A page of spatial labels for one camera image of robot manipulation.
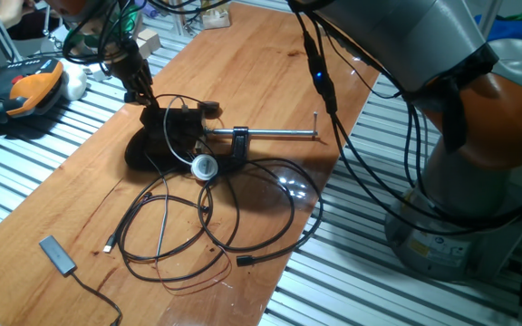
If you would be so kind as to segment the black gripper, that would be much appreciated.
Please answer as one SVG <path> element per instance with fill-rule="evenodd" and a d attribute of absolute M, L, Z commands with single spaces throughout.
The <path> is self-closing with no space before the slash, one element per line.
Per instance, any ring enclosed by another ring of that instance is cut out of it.
<path fill-rule="evenodd" d="M 126 89 L 126 103 L 138 103 L 156 109 L 160 107 L 153 93 L 152 79 L 148 77 L 148 64 L 135 41 L 124 42 L 116 58 L 108 61 L 108 68 Z"/>

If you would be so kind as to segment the person's bare hand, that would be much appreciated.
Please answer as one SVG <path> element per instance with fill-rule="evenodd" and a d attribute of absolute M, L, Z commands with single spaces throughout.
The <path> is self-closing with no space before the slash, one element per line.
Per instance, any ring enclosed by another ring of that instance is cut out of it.
<path fill-rule="evenodd" d="M 0 21 L 6 29 L 11 28 L 33 7 L 33 0 L 0 0 Z"/>

